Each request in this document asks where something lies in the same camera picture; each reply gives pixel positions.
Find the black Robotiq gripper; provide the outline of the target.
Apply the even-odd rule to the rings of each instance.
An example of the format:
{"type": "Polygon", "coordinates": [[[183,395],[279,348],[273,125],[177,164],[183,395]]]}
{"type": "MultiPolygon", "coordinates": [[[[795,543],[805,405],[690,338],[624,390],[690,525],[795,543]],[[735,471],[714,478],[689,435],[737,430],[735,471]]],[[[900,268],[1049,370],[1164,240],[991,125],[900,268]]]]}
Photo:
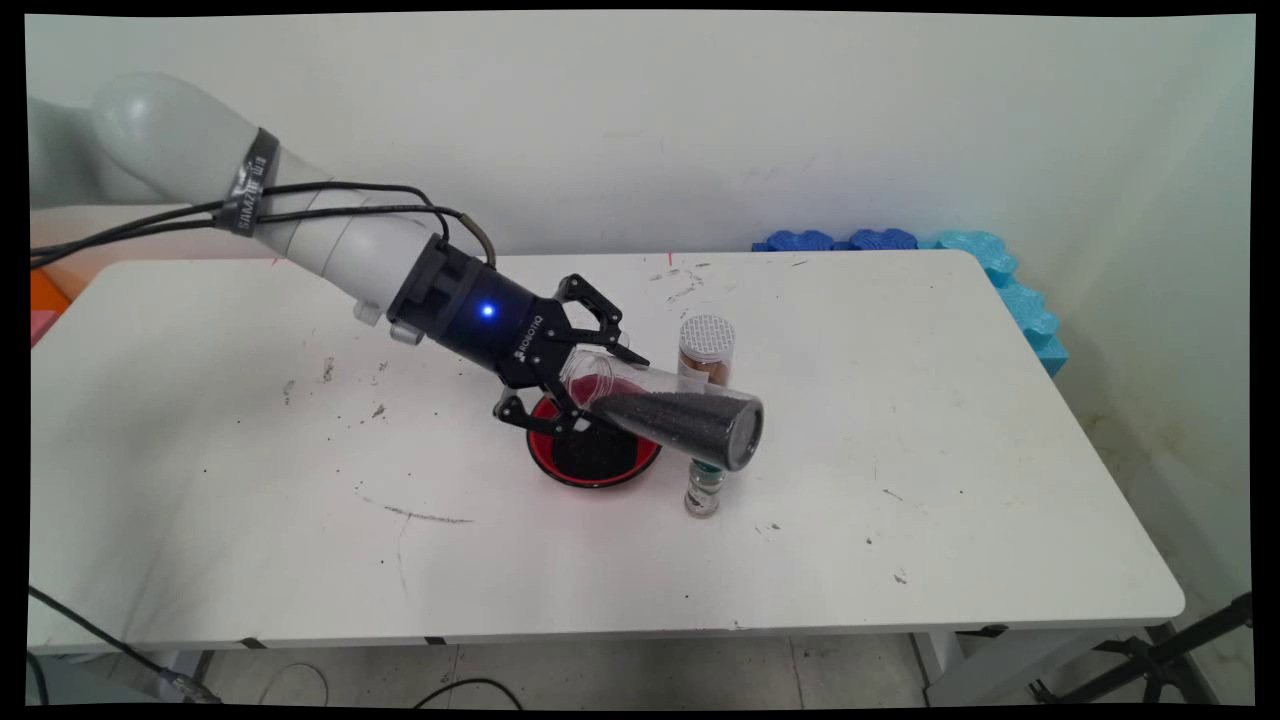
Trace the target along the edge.
{"type": "Polygon", "coordinates": [[[602,421],[581,407],[563,380],[576,345],[593,345],[635,366],[650,361],[627,347],[622,311],[580,274],[563,278],[550,297],[535,295],[485,261],[434,234],[390,301],[387,318],[413,342],[431,340],[500,378],[492,415],[541,436],[564,436],[602,421]],[[564,305],[577,304],[598,328],[573,327],[564,305]],[[538,387],[554,413],[538,416],[520,389],[538,387]]]}

